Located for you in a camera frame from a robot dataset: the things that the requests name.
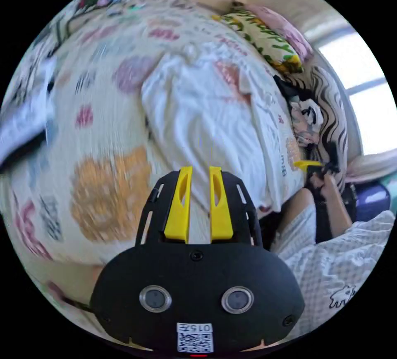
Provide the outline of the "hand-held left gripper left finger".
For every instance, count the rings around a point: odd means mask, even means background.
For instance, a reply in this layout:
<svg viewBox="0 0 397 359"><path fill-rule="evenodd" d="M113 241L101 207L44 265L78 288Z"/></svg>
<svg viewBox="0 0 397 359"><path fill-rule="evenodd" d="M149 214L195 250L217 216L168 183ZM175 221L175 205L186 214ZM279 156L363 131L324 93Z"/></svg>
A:
<svg viewBox="0 0 397 359"><path fill-rule="evenodd" d="M165 238L185 244L189 241L192 166L179 170L170 211L164 229Z"/></svg>

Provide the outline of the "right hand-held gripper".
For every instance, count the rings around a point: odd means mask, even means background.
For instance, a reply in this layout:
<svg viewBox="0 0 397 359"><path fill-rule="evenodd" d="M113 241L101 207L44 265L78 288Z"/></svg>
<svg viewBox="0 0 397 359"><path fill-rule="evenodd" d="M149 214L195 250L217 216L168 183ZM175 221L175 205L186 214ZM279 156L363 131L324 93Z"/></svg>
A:
<svg viewBox="0 0 397 359"><path fill-rule="evenodd" d="M322 195L324 177L331 177L331 186L339 193L339 188L334 178L334 169L332 166L322 164L314 160L299 160L294 162L294 167L298 169L307 169L307 181L305 188L309 189L313 195L316 207L316 241L327 241L332 238L329 223L326 199Z"/></svg>

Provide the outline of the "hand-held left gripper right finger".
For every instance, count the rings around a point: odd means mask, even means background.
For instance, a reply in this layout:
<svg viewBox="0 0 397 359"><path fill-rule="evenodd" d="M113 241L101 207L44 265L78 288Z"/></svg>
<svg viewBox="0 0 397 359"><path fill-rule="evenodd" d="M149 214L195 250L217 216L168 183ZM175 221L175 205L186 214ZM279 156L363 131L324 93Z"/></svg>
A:
<svg viewBox="0 0 397 359"><path fill-rule="evenodd" d="M220 167L210 166L210 241L228 241L233 227Z"/></svg>

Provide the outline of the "person's right hand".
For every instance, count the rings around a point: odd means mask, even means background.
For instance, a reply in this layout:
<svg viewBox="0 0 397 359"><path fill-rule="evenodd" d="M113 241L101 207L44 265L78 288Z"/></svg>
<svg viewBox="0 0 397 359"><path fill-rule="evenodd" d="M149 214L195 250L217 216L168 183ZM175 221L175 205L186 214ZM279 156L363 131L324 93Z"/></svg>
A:
<svg viewBox="0 0 397 359"><path fill-rule="evenodd" d="M327 172L323 177L320 193L327 203L342 203L342 197L334 176Z"/></svg>

